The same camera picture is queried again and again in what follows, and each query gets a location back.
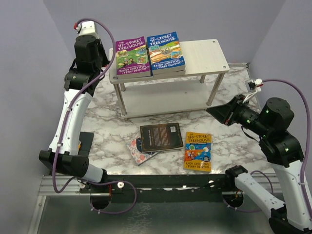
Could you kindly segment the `purple 117-Storey Treehouse book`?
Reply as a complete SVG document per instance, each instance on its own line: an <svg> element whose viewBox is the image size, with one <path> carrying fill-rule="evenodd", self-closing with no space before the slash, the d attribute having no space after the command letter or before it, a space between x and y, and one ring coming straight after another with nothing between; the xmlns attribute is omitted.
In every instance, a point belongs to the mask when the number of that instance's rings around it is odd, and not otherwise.
<svg viewBox="0 0 312 234"><path fill-rule="evenodd" d="M118 79L151 75L144 36L116 41L116 72Z"/></svg>

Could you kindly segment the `yellow 130-Storey Treehouse book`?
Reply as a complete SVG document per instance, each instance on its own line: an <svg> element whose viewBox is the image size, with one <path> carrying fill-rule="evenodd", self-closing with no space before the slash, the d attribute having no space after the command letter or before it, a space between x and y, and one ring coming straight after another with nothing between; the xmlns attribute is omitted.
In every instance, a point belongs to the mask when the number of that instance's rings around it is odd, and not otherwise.
<svg viewBox="0 0 312 234"><path fill-rule="evenodd" d="M186 132L183 168L211 172L211 134Z"/></svg>

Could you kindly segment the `black hardcover book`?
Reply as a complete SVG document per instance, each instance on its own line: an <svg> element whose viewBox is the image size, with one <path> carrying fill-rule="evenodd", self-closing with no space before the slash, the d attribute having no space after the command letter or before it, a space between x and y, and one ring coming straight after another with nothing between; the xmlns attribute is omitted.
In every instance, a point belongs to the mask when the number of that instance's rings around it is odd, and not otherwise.
<svg viewBox="0 0 312 234"><path fill-rule="evenodd" d="M169 151L183 148L179 123L140 126L143 153Z"/></svg>

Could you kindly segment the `blue 91-Storey Treehouse book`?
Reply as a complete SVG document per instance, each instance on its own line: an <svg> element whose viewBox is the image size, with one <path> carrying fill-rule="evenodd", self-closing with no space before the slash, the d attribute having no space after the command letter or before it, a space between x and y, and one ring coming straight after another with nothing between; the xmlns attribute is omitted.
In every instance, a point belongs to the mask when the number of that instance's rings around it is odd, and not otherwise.
<svg viewBox="0 0 312 234"><path fill-rule="evenodd" d="M185 59L176 31L147 37L153 76L185 70Z"/></svg>

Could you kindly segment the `floral pink notebook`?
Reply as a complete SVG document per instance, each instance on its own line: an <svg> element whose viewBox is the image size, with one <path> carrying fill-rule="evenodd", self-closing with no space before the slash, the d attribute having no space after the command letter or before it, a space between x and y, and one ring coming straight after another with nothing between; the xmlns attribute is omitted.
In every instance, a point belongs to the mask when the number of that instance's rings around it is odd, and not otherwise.
<svg viewBox="0 0 312 234"><path fill-rule="evenodd" d="M149 159L153 158L158 152L147 152L143 153L142 146L141 146L141 138L137 137L136 139L132 140L131 142L126 144L128 151L130 152L131 157L134 159L137 166L140 166L144 162L148 161Z"/></svg>

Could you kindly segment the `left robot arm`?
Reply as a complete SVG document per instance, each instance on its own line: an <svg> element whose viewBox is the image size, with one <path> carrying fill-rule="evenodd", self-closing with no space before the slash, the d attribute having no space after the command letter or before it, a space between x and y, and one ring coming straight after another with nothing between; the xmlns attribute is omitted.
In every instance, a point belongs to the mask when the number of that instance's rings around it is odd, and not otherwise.
<svg viewBox="0 0 312 234"><path fill-rule="evenodd" d="M101 40L82 35L74 44L76 58L64 78L64 102L59 124L48 150L39 160L50 170L91 181L96 192L106 190L105 170L89 162L94 134L81 131L83 119L98 82L102 66L108 63Z"/></svg>

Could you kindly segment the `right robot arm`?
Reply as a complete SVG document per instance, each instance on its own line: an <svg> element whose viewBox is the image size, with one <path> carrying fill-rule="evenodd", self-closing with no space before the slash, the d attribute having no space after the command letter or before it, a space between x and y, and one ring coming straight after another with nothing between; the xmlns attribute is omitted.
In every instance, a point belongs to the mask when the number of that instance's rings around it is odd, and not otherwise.
<svg viewBox="0 0 312 234"><path fill-rule="evenodd" d="M240 124L260 137L259 146L278 178L284 200L281 201L257 183L242 166L226 170L225 187L242 190L265 213L276 234L310 234L312 219L300 180L304 155L289 127L294 113L286 100L272 97L260 113L249 108L244 95L237 95L228 103L206 109L220 123Z"/></svg>

